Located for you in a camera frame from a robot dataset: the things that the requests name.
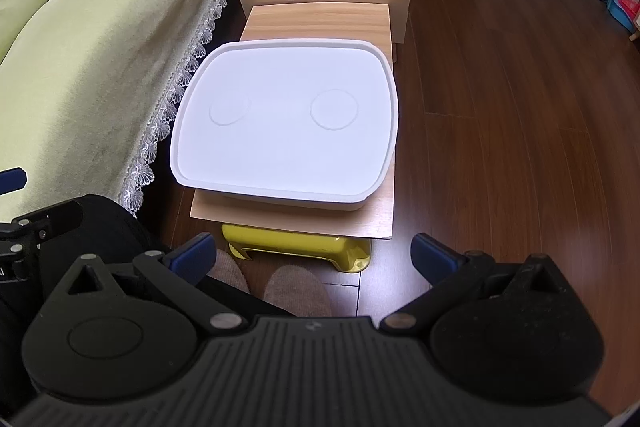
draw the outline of container lid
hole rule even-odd
[[[392,71],[369,42],[231,42],[193,75],[170,163],[188,187],[359,203],[382,184],[397,133]]]

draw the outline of wooden floor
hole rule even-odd
[[[243,21],[227,24],[229,39]],[[426,291],[409,258],[417,232],[498,261],[544,251],[605,338],[594,398],[613,413],[637,400],[640,54],[627,36],[597,0],[412,0],[394,68],[394,237],[359,275],[311,265],[334,312],[379,320]],[[172,245],[202,230],[220,237],[189,218],[193,192],[154,170],[166,183],[149,187],[141,220]],[[289,261],[241,267],[260,295]]]

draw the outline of metal rivet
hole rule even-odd
[[[415,317],[409,313],[392,313],[388,317],[385,317],[385,324],[395,330],[413,328],[416,322]]]
[[[232,330],[242,324],[242,317],[235,313],[216,313],[209,323],[219,330]]]

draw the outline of lace trim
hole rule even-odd
[[[209,9],[191,38],[184,57],[169,77],[153,116],[146,125],[138,150],[127,168],[118,203],[134,216],[142,205],[142,188],[154,180],[149,164],[156,159],[158,142],[171,132],[170,124],[177,114],[176,105],[180,103],[184,90],[191,81],[191,75],[198,69],[198,59],[206,55],[204,44],[211,42],[216,19],[220,18],[225,6],[226,0],[210,1]]]

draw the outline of yellow plastic stool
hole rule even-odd
[[[338,271],[347,273],[362,271],[371,261],[369,239],[281,232],[239,225],[222,225],[222,234],[229,242],[231,253],[240,259],[251,259],[251,251],[301,255],[331,261]]]

